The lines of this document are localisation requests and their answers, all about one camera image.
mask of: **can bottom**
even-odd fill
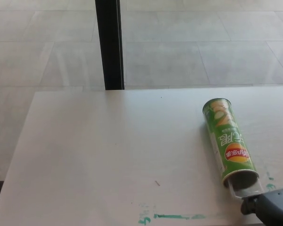
[[[224,186],[228,187],[228,180],[231,181],[234,190],[242,190],[253,186],[259,178],[256,171],[242,169],[232,172],[224,178]]]

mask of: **tabletop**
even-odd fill
[[[283,187],[283,86],[38,92],[0,226],[255,224],[223,188],[202,115],[232,102],[266,191]]]

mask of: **green paint stain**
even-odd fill
[[[273,184],[268,184],[268,185],[266,185],[266,188],[267,188],[269,191],[272,191],[272,190],[275,190],[275,189],[276,189],[275,185],[273,185]]]
[[[196,220],[196,219],[205,219],[205,218],[206,218],[206,216],[204,216],[202,214],[196,214],[193,217],[191,217],[191,219],[194,219],[194,220]]]
[[[138,223],[142,224],[142,225],[146,225],[147,221],[148,221],[148,223],[150,223],[151,219],[150,218],[144,218],[143,220],[139,220]]]
[[[184,217],[182,215],[164,215],[164,214],[154,214],[154,218],[171,218],[171,219],[190,219],[189,217]]]

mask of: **gray tiled floor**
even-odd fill
[[[283,84],[283,0],[120,0],[127,89]],[[94,0],[0,0],[0,179],[36,91],[103,90]]]

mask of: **green chips can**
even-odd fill
[[[259,175],[234,118],[231,102],[224,98],[212,99],[203,106],[202,111],[222,184],[228,187],[230,182],[235,190],[255,184]]]

